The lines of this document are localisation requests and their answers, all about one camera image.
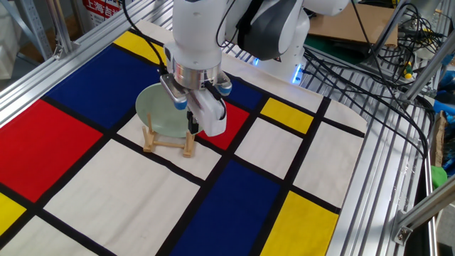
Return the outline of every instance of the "blue light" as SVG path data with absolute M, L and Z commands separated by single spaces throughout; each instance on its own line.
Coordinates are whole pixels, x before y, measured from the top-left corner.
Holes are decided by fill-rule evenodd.
M 299 66 L 297 66 L 296 72 L 294 73 L 294 78 L 292 78 L 292 83 L 299 83 L 297 81 L 297 75 L 299 75 L 300 67 L 301 67 L 301 64 L 299 64 Z

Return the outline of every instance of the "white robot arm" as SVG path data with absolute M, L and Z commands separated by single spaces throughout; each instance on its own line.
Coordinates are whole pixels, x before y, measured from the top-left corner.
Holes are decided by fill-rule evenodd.
M 208 136 L 219 135 L 227 119 L 222 96 L 232 89 L 220 69 L 225 39 L 256 57 L 259 68 L 292 77 L 300 68 L 309 30 L 302 6 L 336 15 L 347 4 L 348 0 L 174 0 L 175 41 L 164 46 L 169 74 L 161 76 L 161 84 L 178 109 L 188 107 L 191 132 L 200 124 Z M 275 67 L 277 58 L 280 68 Z

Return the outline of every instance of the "blue square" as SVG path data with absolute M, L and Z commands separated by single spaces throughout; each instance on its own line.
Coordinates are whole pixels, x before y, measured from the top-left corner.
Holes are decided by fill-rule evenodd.
M 156 70 L 108 46 L 47 96 L 109 129 L 134 106 L 144 88 L 159 82 Z
M 227 96 L 229 100 L 236 102 L 249 110 L 253 110 L 261 100 L 262 93 L 243 85 L 236 79 L 232 79 L 232 91 Z
M 171 255 L 248 255 L 279 185 L 229 162 Z

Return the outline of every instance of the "wooden stand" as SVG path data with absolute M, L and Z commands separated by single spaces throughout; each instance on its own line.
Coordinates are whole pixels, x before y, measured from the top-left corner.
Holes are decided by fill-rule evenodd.
M 142 127 L 142 133 L 144 134 L 145 145 L 144 145 L 144 152 L 153 152 L 155 151 L 155 146 L 170 146 L 183 149 L 183 156 L 184 157 L 192 157 L 193 156 L 193 148 L 194 148 L 194 135 L 190 133 L 190 131 L 186 131 L 186 141 L 185 144 L 175 144 L 169 142 L 159 142 L 156 140 L 156 132 L 151 128 L 151 116 L 147 114 L 147 121 L 149 125 L 149 130 L 145 126 Z

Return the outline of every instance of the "yellow square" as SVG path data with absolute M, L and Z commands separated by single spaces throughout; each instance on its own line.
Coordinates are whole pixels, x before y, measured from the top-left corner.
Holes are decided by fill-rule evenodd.
M 127 31 L 123 35 L 121 35 L 114 43 L 126 50 L 129 50 L 132 53 L 135 53 L 139 56 L 150 60 L 155 64 L 159 64 L 159 59 L 156 57 L 155 52 L 150 48 L 149 44 L 140 36 L 134 35 L 133 33 Z M 164 50 L 161 46 L 156 45 L 153 43 L 156 50 L 159 52 L 161 59 L 166 65 L 166 55 L 164 55 Z
M 0 235 L 21 217 L 26 209 L 0 193 Z
M 267 100 L 261 114 L 281 122 L 282 124 L 295 129 L 303 134 L 306 134 L 310 127 L 313 117 L 305 114 L 300 110 L 296 110 L 283 102 L 270 98 Z
M 261 256 L 325 255 L 338 215 L 289 192 Z

